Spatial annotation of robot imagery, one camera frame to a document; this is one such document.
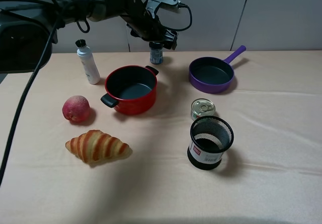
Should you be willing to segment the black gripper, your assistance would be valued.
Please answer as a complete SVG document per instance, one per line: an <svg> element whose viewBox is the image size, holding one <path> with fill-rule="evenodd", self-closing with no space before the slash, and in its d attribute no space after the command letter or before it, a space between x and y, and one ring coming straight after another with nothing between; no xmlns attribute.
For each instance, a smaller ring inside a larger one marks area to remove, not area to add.
<svg viewBox="0 0 322 224"><path fill-rule="evenodd" d="M175 50L177 47L178 33L163 26L156 15L153 18L146 9L142 0L130 0L128 9L120 15L131 29L134 37L139 37L146 42L163 44L164 48Z"/></svg>

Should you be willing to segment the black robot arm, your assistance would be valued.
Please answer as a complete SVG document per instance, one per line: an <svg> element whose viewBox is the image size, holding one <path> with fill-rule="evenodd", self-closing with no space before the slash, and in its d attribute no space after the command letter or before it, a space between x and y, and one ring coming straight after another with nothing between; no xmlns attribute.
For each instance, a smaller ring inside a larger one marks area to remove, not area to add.
<svg viewBox="0 0 322 224"><path fill-rule="evenodd" d="M178 34L163 26L158 6L142 0L1 0L1 73L32 72L50 59L57 31L70 23L121 17L134 37L175 49Z"/></svg>

